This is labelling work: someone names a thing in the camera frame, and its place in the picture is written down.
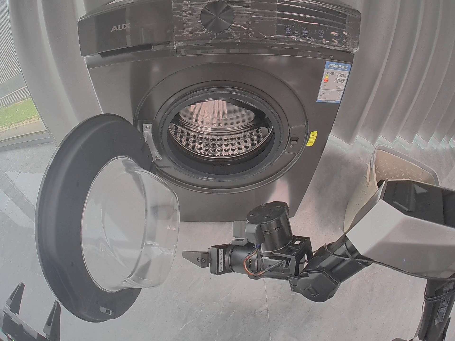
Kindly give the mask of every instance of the yellow warning sticker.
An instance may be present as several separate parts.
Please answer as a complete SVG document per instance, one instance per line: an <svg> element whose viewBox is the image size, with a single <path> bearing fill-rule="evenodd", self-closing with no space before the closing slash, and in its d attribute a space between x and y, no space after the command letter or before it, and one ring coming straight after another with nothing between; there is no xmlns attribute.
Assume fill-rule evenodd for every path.
<svg viewBox="0 0 455 341"><path fill-rule="evenodd" d="M312 131L310 133L310 139L308 139L307 146L313 146L314 142L316 141L316 136L318 136L317 131Z"/></svg>

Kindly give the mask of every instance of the grass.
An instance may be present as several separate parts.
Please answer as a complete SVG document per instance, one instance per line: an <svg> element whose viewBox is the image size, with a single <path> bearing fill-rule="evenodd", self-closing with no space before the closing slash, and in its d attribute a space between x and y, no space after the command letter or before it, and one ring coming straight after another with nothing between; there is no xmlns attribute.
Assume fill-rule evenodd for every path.
<svg viewBox="0 0 455 341"><path fill-rule="evenodd" d="M12 126L37 117L38 111L31 98L0 108L0 128Z"/></svg>

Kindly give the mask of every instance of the open door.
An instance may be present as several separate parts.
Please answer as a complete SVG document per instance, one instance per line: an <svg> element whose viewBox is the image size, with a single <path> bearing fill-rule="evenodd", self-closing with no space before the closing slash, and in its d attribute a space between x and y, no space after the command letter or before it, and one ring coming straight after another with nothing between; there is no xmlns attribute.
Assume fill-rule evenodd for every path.
<svg viewBox="0 0 455 341"><path fill-rule="evenodd" d="M119 317L171 269L178 200L149 172L152 159L140 131L102 114L75 127L46 169L36 207L38 257L55 296L76 317Z"/></svg>

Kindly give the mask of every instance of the control panel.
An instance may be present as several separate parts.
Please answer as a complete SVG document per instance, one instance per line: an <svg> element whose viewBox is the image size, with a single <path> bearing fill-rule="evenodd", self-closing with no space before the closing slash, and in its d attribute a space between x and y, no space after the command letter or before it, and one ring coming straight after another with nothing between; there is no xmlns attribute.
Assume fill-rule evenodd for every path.
<svg viewBox="0 0 455 341"><path fill-rule="evenodd" d="M223 43L249 43L248 49L267 54L308 45L354 53L360 13L316 0L127 0L81 18L78 30L83 56L202 45L216 53Z"/></svg>

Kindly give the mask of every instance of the plastic film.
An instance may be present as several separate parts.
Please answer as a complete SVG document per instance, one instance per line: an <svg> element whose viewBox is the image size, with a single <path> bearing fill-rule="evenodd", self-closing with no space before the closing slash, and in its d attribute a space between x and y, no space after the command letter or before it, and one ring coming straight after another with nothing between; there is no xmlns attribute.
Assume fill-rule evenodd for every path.
<svg viewBox="0 0 455 341"><path fill-rule="evenodd" d="M223 1L234 13L231 25L219 33L200 20L212 1ZM355 53L359 48L360 13L315 0L173 0L173 21L176 49L217 42L250 43L253 50L311 45Z"/></svg>

